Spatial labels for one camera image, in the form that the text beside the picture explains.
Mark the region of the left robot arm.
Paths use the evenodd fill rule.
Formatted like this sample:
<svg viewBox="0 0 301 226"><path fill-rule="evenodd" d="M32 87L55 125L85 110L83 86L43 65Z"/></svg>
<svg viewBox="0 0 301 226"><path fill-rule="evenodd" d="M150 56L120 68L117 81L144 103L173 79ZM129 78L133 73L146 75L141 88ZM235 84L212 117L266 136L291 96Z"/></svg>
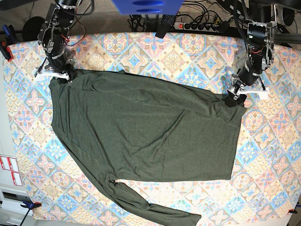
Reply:
<svg viewBox="0 0 301 226"><path fill-rule="evenodd" d="M301 42L299 33L275 31L277 5L297 12L301 10L299 0L251 0L248 4L243 0L233 2L234 22L238 33L246 43L248 59L237 74L232 75L228 95L225 98L228 107L244 102L246 95L251 93L258 94L261 100L268 99L269 88L263 84L261 74L274 62L274 44Z"/></svg>

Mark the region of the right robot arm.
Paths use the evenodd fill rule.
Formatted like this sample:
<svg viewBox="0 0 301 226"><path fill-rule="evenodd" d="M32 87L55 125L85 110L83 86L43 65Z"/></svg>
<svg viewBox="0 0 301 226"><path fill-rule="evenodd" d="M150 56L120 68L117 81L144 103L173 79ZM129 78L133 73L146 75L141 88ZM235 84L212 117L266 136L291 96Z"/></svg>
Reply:
<svg viewBox="0 0 301 226"><path fill-rule="evenodd" d="M80 0L56 0L50 4L46 18L39 16L30 18L23 29L15 30L12 25L3 25L1 35L5 35L5 41L0 43L0 52L8 61L13 59L10 45L18 43L17 35L22 35L23 41L36 40L42 46L46 57L35 73L34 77L50 76L56 79L72 82L75 77L73 55L66 49L70 41L68 33L73 22Z"/></svg>

